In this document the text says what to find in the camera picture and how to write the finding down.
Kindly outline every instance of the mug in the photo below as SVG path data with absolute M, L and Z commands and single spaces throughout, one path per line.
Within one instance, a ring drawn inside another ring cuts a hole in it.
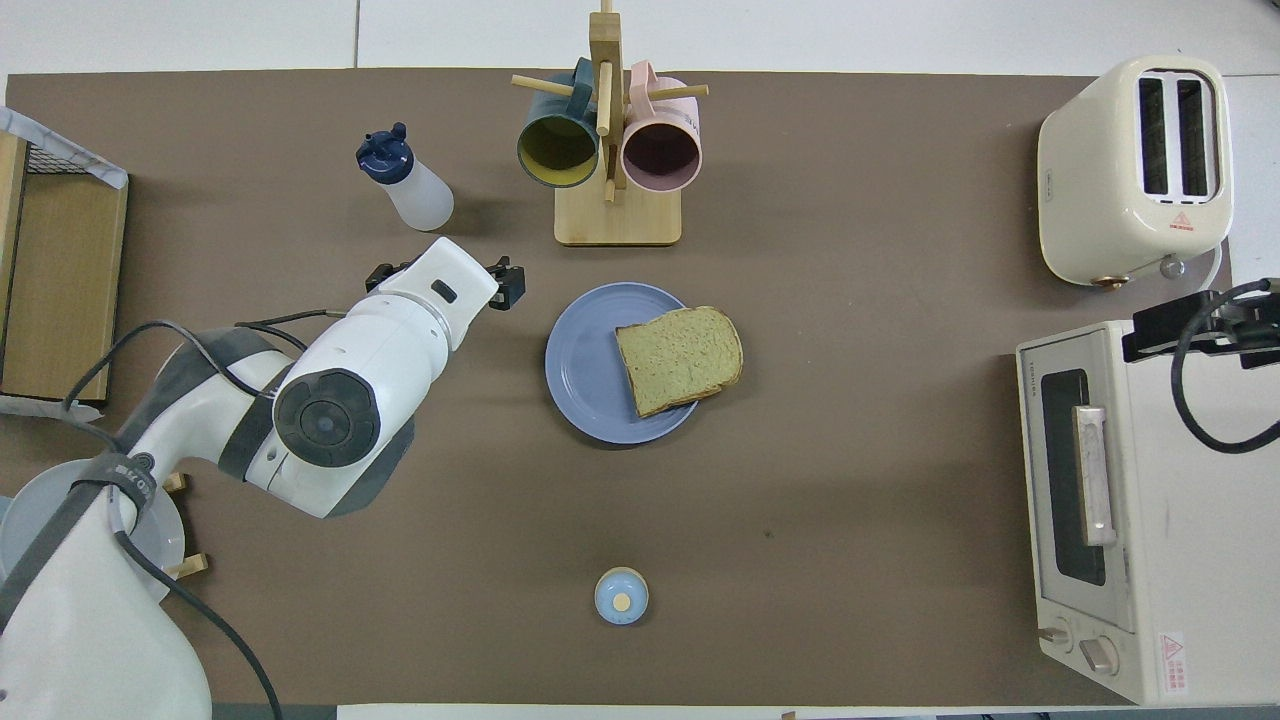
M 600 136 L 595 133 L 595 77 L 591 60 L 580 58 L 573 73 L 552 76 L 573 94 L 534 91 L 525 129 L 516 141 L 516 156 L 529 177 L 550 187 L 573 187 L 595 172 Z
M 649 91 L 685 87 L 658 77 L 649 60 L 631 67 L 631 106 L 622 132 L 622 170 L 627 179 L 653 192 L 673 192 L 694 182 L 703 169 L 698 100 L 649 100 Z

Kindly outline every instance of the wooden mug stand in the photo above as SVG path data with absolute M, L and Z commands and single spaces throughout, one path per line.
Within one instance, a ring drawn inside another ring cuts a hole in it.
M 595 70 L 596 133 L 600 169 L 586 182 L 556 190 L 556 240 L 561 245 L 672 245 L 680 240 L 680 191 L 652 192 L 627 183 L 622 170 L 623 94 L 622 19 L 612 0 L 600 0 L 591 13 L 591 67 Z M 572 88 L 556 82 L 512 76 L 511 83 L 557 95 Z M 655 90 L 650 100 L 705 96 L 705 85 Z

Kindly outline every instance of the toaster knob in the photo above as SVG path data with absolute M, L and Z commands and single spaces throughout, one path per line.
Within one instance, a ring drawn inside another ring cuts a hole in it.
M 1116 652 L 1115 643 L 1107 637 L 1080 641 L 1080 653 L 1089 664 L 1089 670 L 1098 675 L 1115 675 L 1120 671 L 1120 653 Z

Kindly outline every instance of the blue bottle cap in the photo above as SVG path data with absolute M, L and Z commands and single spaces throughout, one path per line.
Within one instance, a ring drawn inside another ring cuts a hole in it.
M 413 170 L 413 151 L 404 142 L 404 123 L 396 123 L 390 131 L 378 131 L 365 136 L 356 150 L 356 163 L 375 182 L 396 184 Z
M 614 568 L 595 583 L 595 611 L 614 625 L 630 625 L 649 607 L 649 585 L 631 568 Z

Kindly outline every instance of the bread slice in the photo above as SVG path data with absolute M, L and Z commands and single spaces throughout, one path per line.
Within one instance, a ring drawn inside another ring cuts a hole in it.
M 716 395 L 742 374 L 737 329 L 716 307 L 681 307 L 613 332 L 641 418 Z

